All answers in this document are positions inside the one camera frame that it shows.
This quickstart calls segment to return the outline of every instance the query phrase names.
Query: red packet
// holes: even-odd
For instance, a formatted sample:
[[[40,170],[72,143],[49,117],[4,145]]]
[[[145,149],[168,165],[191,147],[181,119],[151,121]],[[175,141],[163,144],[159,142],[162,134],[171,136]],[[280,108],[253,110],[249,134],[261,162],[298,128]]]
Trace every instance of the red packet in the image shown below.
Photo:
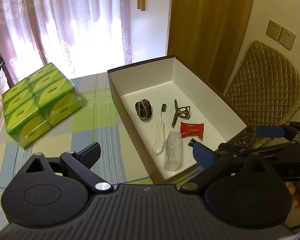
[[[203,123],[184,123],[181,122],[180,125],[180,133],[181,138],[185,138],[188,136],[198,136],[201,140],[203,140]]]

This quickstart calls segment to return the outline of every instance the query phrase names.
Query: quilted chair cover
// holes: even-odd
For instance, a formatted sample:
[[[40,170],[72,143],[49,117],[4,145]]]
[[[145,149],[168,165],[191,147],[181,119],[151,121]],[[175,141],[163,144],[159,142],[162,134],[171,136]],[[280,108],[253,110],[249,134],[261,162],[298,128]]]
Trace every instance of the quilted chair cover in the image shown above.
[[[256,148],[268,138],[256,136],[254,127],[287,123],[300,107],[300,73],[283,54],[254,40],[224,95],[250,121],[247,146]]]

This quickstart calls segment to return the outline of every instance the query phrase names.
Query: curtain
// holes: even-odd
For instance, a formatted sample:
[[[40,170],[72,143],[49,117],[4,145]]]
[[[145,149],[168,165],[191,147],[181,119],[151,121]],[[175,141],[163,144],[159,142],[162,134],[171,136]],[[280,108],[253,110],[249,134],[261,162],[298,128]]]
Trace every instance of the curtain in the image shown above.
[[[130,0],[0,0],[0,54],[14,82],[49,62],[68,78],[129,64]]]

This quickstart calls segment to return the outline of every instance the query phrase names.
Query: electrical outlet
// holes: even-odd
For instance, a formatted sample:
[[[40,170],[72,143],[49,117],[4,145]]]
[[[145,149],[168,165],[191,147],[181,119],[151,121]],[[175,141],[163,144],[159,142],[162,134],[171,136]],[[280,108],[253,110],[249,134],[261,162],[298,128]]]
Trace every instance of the electrical outlet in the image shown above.
[[[275,23],[274,21],[269,21],[268,28],[266,34],[277,41],[280,36],[281,25]]]
[[[295,38],[296,36],[291,31],[282,28],[279,43],[288,50],[291,50]]]

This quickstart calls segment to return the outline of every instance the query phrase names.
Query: table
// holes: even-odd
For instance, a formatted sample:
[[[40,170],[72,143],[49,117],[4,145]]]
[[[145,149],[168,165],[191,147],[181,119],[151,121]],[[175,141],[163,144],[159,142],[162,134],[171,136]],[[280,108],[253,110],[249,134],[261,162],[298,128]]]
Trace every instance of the table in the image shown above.
[[[4,189],[33,153],[59,157],[65,151],[79,151],[94,141],[101,145],[101,158],[91,168],[97,175],[112,184],[152,184],[114,106],[107,73],[76,78],[72,82],[84,106],[25,149],[2,128],[0,201]],[[199,168],[174,183],[180,185],[200,171]],[[7,224],[0,204],[0,230]]]

